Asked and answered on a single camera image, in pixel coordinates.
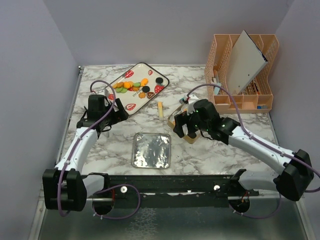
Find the silver tin lid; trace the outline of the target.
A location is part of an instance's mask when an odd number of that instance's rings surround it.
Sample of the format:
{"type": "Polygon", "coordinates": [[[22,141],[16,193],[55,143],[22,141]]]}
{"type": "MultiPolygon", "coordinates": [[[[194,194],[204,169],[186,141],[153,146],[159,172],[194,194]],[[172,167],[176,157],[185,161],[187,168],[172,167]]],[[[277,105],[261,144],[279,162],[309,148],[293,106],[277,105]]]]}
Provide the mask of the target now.
{"type": "Polygon", "coordinates": [[[134,168],[170,167],[171,137],[166,133],[138,132],[133,138],[131,164],[134,168]]]}

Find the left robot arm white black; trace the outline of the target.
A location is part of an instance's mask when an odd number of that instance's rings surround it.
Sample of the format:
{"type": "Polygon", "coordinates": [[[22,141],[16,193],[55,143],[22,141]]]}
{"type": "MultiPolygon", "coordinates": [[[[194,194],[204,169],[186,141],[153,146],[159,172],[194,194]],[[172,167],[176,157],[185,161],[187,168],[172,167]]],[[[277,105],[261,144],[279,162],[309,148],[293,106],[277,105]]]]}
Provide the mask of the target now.
{"type": "Polygon", "coordinates": [[[69,149],[53,169],[46,169],[42,175],[44,202],[48,210],[58,210],[62,214],[80,212],[91,195],[103,198],[110,193],[106,174],[81,173],[91,148],[105,128],[111,128],[128,117],[119,98],[109,99],[102,94],[88,97],[88,106],[76,124],[69,149]]]}

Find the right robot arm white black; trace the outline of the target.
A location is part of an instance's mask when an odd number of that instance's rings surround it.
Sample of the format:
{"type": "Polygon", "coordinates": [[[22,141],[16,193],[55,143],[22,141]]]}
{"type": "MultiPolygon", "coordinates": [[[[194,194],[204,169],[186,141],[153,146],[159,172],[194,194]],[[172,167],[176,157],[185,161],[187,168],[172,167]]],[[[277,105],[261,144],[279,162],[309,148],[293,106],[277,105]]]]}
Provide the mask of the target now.
{"type": "Polygon", "coordinates": [[[174,116],[173,131],[180,138],[206,132],[212,140],[241,149],[273,169],[274,174],[238,171],[235,180],[229,184],[230,191],[236,196],[247,190],[269,190],[298,201],[314,178],[307,152],[292,152],[268,142],[248,131],[240,122],[221,117],[207,99],[196,100],[188,104],[187,110],[179,111],[174,116]]]}

